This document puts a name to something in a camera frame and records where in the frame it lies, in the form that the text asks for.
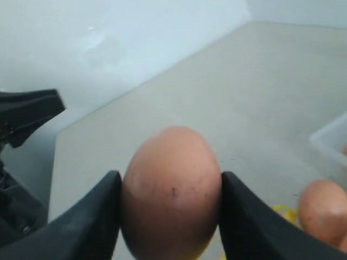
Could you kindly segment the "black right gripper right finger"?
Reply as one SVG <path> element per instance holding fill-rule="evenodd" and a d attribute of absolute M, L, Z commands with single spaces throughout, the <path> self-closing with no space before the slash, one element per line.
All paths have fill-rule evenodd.
<path fill-rule="evenodd" d="M 219 230 L 227 259 L 346 259 L 272 210 L 233 172 L 222 173 Z"/>

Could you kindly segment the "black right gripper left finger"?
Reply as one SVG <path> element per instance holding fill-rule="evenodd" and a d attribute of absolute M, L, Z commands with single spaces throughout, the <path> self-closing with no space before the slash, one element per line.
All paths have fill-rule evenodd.
<path fill-rule="evenodd" d="M 109 171 L 64 214 L 1 248 L 1 259 L 111 259 L 120 227 L 121 176 Z"/>

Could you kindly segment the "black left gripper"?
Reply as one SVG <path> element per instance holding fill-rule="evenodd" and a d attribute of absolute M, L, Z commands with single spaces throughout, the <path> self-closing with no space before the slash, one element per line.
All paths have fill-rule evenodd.
<path fill-rule="evenodd" d="M 65 109 L 56 89 L 1 92 L 1 145 L 22 146 L 37 129 Z"/>

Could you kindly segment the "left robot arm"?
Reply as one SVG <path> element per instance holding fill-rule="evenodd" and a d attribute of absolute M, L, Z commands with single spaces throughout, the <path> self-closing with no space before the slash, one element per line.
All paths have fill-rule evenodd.
<path fill-rule="evenodd" d="M 1 92 L 1 149 L 21 147 L 42 125 L 65 110 L 56 89 Z M 1 246 L 37 230 L 40 214 L 34 198 L 1 163 Z"/>

